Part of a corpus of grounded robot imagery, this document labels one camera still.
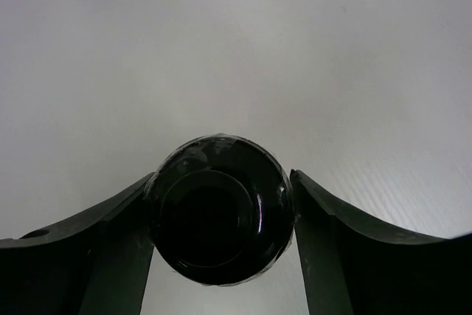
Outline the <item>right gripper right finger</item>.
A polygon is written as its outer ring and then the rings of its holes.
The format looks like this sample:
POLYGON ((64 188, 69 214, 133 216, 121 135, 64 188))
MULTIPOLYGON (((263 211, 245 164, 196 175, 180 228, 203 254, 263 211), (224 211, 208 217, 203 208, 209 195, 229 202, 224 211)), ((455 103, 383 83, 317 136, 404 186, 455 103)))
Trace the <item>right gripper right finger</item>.
POLYGON ((385 222, 291 172, 311 314, 469 314, 471 235, 439 238, 385 222))

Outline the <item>black cap white grinder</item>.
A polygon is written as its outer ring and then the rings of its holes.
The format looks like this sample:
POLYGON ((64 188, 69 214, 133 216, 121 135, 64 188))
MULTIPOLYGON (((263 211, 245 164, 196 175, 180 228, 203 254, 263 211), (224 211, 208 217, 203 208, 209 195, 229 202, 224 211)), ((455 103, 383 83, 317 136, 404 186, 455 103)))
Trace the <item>black cap white grinder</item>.
POLYGON ((287 174, 266 149, 240 136, 183 144, 147 181, 145 196, 159 254, 203 285, 236 285, 262 274, 294 233, 287 174))

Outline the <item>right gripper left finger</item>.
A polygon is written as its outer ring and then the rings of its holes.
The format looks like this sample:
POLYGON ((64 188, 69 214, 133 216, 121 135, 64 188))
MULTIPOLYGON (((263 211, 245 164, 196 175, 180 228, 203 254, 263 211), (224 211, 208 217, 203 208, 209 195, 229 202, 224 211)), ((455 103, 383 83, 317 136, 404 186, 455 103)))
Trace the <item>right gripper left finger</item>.
POLYGON ((149 179, 21 238, 1 240, 1 313, 140 314, 153 254, 149 179))

